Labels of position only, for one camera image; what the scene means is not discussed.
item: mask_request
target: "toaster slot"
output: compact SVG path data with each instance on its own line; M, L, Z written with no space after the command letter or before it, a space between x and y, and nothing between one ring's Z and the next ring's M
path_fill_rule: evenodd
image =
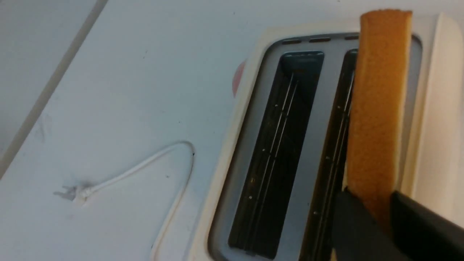
M283 55L229 237L229 245L274 258L322 69L320 51Z
M357 53L356 49L348 51L343 60L309 211L313 215L309 216L301 248L302 260L330 259L332 250L330 222L333 215L333 199L335 194L342 189Z

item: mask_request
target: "bread crust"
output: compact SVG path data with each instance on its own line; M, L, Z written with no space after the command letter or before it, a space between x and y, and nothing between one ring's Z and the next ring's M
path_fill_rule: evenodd
M384 228L400 165L412 12L361 16L347 148L348 189Z

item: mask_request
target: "white toaster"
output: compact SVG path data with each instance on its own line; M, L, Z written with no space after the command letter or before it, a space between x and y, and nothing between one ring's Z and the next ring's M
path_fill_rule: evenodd
M189 259L328 260L342 189L359 21L268 29L247 60ZM398 190L450 217L463 39L414 17Z

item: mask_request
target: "toaster top panel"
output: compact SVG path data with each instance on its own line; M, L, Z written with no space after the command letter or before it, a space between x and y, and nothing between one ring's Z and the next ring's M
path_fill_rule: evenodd
M331 195L317 186L341 189L358 44L355 34L308 36L265 53L208 238L215 260L297 260L329 245ZM413 37L402 166L421 54Z

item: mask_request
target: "toaster housing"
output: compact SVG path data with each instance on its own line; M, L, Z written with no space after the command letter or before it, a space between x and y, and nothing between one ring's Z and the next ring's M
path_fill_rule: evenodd
M248 59L191 260L328 260L343 186L359 22L271 28ZM463 41L413 18L397 190L450 217Z

